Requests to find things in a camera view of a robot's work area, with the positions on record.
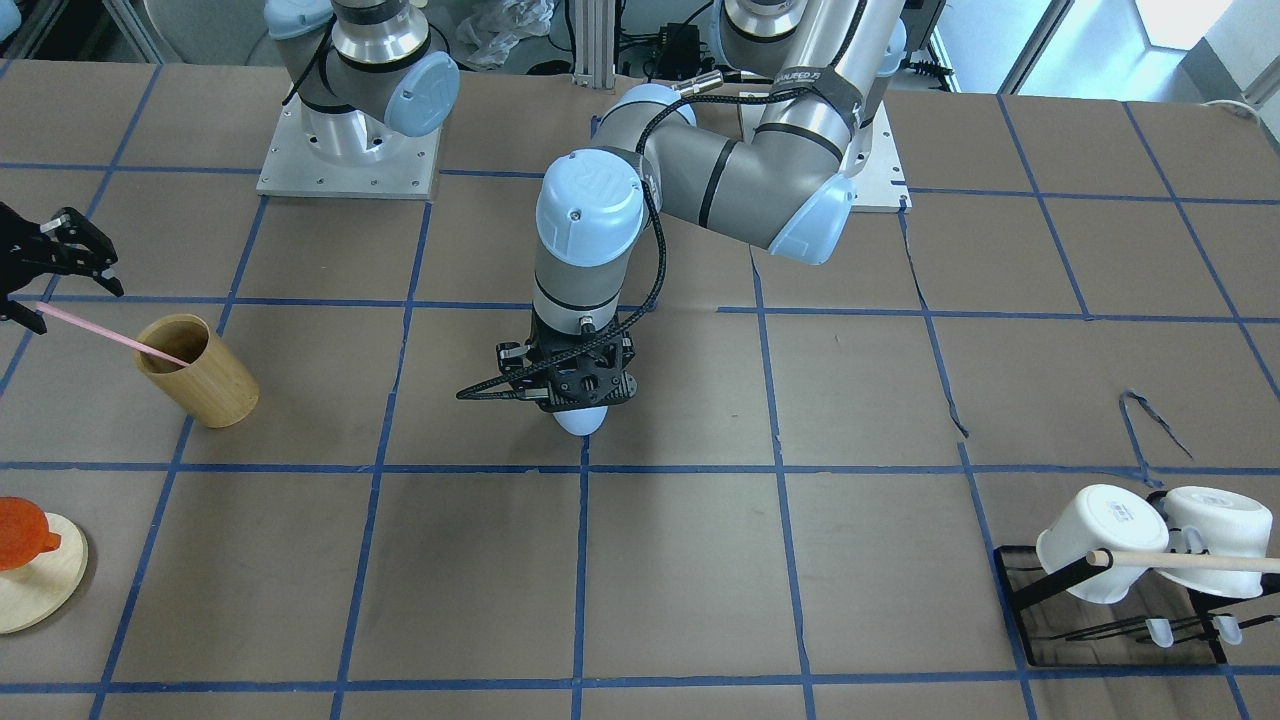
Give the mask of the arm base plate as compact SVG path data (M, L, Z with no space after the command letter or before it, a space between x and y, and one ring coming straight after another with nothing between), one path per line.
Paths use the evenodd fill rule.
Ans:
M311 199L433 197L443 128L408 137L353 110L320 113L293 97L283 106L256 190Z
M883 108L877 110L869 126L851 133L837 114L818 100L741 105L739 119L742 140L750 145L755 143L754 136L760 126L774 123L790 128L783 133L787 137L803 129L832 143L845 138L847 145L842 150L838 172L855 186L851 213L896 213L901 206L911 206L902 163Z

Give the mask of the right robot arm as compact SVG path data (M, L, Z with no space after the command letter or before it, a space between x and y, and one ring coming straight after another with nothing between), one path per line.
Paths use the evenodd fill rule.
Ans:
M428 1L265 1L268 37L291 74L257 193L428 200L460 68L433 32ZM83 275L115 295L110 238L74 208L24 219L3 202L3 322L44 334L10 299L45 274Z

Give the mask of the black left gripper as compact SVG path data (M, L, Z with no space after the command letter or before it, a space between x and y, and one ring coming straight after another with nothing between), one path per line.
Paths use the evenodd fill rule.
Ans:
M618 327L620 320L614 318L595 333L566 334L535 318L526 343L497 345L499 373L513 374L545 357L577 350L589 340L608 334ZM636 379L626 372L634 357L634 343L623 331L585 354L508 383L522 398L536 402L544 413L617 405L637 392Z

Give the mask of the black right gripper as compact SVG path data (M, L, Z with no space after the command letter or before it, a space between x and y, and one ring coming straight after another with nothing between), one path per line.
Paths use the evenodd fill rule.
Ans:
M29 263L36 252L45 265ZM45 319L10 299L31 282L51 272L93 279L115 297L125 293L114 265L119 258L110 238L84 214L61 208L44 224L31 222L1 202L1 292L8 301L8 319L36 334L46 334Z

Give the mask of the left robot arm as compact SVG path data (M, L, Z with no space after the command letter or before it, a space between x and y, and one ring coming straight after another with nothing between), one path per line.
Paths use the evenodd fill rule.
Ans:
M645 83L605 113L590 146L558 158L535 210L530 338L497 350L497 378L466 400L545 413L635 395L628 329L666 279L663 215L792 260L835 250L855 199L845 169L881 105L902 40L901 1L718 1L727 63L768 77L762 122L740 141L701 128L698 104L740 96Z

